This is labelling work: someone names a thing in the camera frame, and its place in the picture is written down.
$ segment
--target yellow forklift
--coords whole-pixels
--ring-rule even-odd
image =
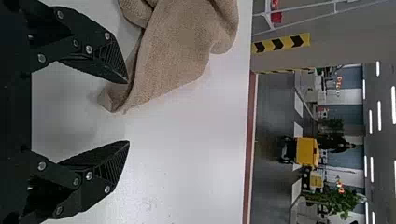
[[[281,163],[296,163],[302,166],[318,168],[320,151],[315,138],[290,138],[283,137],[282,154],[279,158]]]

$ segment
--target cloth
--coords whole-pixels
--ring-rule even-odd
[[[110,112],[159,97],[196,80],[209,53],[225,53],[238,27],[236,0],[119,0],[125,18],[143,29],[127,59],[128,85],[108,84],[99,103]]]

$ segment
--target bolt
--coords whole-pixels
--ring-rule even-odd
[[[45,63],[47,61],[47,58],[44,54],[37,54],[37,58],[38,58],[38,61],[41,63]]]
[[[76,177],[74,180],[73,180],[73,185],[74,186],[77,186],[79,184],[79,179],[78,179],[78,177]]]
[[[64,18],[64,14],[62,13],[62,11],[57,11],[56,15],[58,15],[59,19],[63,19]]]
[[[92,173],[91,171],[89,171],[89,172],[85,175],[85,178],[86,178],[87,180],[92,180],[92,178],[93,178],[93,173]]]
[[[87,45],[87,47],[85,47],[85,50],[88,54],[92,54],[92,47],[90,45]]]
[[[110,192],[110,186],[105,187],[105,193],[108,194]]]
[[[39,171],[43,171],[43,170],[45,170],[47,168],[47,164],[44,162],[44,161],[41,161],[39,164],[38,164],[38,167],[37,167],[37,169],[39,170]]]
[[[63,210],[64,208],[62,206],[57,207],[55,211],[56,216],[59,216]]]
[[[110,39],[110,34],[109,33],[105,33],[105,39],[109,40]]]
[[[73,40],[73,46],[78,48],[78,41],[77,40]]]

